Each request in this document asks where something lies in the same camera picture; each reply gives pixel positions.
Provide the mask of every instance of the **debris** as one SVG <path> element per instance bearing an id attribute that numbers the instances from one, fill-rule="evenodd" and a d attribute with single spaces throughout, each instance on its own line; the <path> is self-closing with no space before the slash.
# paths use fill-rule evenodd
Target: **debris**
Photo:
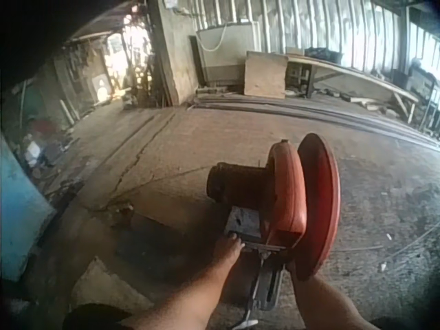
<path id="1" fill-rule="evenodd" d="M 339 91 L 332 91 L 332 90 L 328 89 L 327 95 L 333 96 L 334 98 L 339 98 L 341 93 Z"/>
<path id="2" fill-rule="evenodd" d="M 200 94 L 223 94 L 223 93 L 226 93 L 227 91 L 228 91 L 228 88 L 226 86 L 202 87 L 202 88 L 197 88 L 196 94 L 197 95 L 200 95 Z"/>
<path id="3" fill-rule="evenodd" d="M 385 110 L 385 116 L 388 117 L 388 118 L 392 118 L 392 119 L 396 119 L 396 118 L 400 117 L 399 114 L 396 111 L 391 110 L 391 109 L 386 109 Z"/>
<path id="4" fill-rule="evenodd" d="M 290 97 L 290 98 L 293 98 L 294 96 L 297 96 L 297 95 L 298 95 L 297 92 L 295 92 L 295 91 L 290 91 L 290 90 L 288 90 L 288 89 L 286 89 L 285 94 L 286 94 L 286 96 L 288 96 L 288 97 Z"/>
<path id="5" fill-rule="evenodd" d="M 374 98 L 358 98 L 344 93 L 341 94 L 341 99 L 350 103 L 362 103 L 362 104 L 378 103 L 378 101 L 375 100 Z"/>

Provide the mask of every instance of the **floor crack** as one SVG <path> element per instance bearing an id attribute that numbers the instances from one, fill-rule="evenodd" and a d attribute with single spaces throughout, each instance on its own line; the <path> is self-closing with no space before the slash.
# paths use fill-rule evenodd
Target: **floor crack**
<path id="1" fill-rule="evenodd" d="M 122 183 L 122 180 L 131 171 L 131 169 L 133 167 L 135 167 L 136 165 L 138 165 L 138 162 L 140 161 L 140 158 L 141 158 L 142 154 L 144 153 L 145 149 L 168 126 L 168 124 L 171 122 L 171 120 L 173 120 L 173 118 L 175 116 L 176 116 L 176 113 L 173 113 L 172 116 L 165 122 L 165 124 L 156 133 L 154 133 L 153 136 L 151 137 L 151 139 L 140 149 L 140 151 L 136 154 L 136 159 L 122 171 L 115 188 L 110 192 L 110 196 L 112 196 L 113 193 L 115 193 L 118 190 L 119 185 Z"/>

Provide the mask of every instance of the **hand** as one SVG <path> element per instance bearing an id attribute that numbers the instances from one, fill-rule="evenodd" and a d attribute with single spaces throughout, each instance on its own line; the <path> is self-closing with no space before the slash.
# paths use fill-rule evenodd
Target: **hand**
<path id="1" fill-rule="evenodd" d="M 221 237 L 215 244 L 214 263 L 232 268 L 240 256 L 241 249 L 245 246 L 237 234 L 230 237 Z"/>

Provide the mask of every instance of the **cable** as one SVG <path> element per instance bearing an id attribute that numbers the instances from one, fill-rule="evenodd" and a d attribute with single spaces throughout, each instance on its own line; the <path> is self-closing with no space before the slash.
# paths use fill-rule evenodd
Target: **cable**
<path id="1" fill-rule="evenodd" d="M 192 7 L 193 7 L 193 0 L 190 0 L 190 8 L 192 8 Z M 225 22 L 225 26 L 223 27 L 223 31 L 222 31 L 222 33 L 221 33 L 221 37 L 220 37 L 220 40 L 219 40 L 219 43 L 217 44 L 217 46 L 215 46 L 215 47 L 212 48 L 212 49 L 208 49 L 208 48 L 206 48 L 206 47 L 204 46 L 204 44 L 201 42 L 201 39 L 200 39 L 199 35 L 197 34 L 196 29 L 195 29 L 194 21 L 192 21 L 192 27 L 194 28 L 195 37 L 196 37 L 197 40 L 199 41 L 200 47 L 201 47 L 205 52 L 215 52 L 215 51 L 217 51 L 217 50 L 220 48 L 221 43 L 223 42 L 223 38 L 225 37 L 225 32 L 226 32 L 226 28 L 227 28 L 227 26 L 228 26 L 228 23 Z"/>
<path id="2" fill-rule="evenodd" d="M 215 52 L 215 51 L 217 51 L 217 50 L 220 48 L 221 43 L 223 42 L 223 38 L 224 38 L 224 36 L 225 36 L 225 32 L 226 32 L 226 27 L 227 27 L 227 26 L 228 26 L 228 24 L 225 23 L 225 26 L 223 27 L 223 31 L 222 31 L 222 33 L 221 33 L 220 41 L 219 41 L 218 45 L 215 46 L 215 47 L 212 48 L 212 49 L 208 49 L 208 48 L 206 48 L 206 47 L 204 46 L 204 44 L 201 42 L 201 39 L 200 39 L 199 35 L 197 34 L 197 32 L 195 32 L 195 36 L 196 36 L 197 40 L 199 41 L 200 47 L 201 47 L 205 52 Z"/>

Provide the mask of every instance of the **plywood sheet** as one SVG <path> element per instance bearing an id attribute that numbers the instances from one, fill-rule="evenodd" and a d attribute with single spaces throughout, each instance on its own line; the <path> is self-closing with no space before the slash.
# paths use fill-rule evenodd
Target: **plywood sheet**
<path id="1" fill-rule="evenodd" d="M 287 62 L 287 56 L 247 52 L 245 95 L 285 98 Z"/>

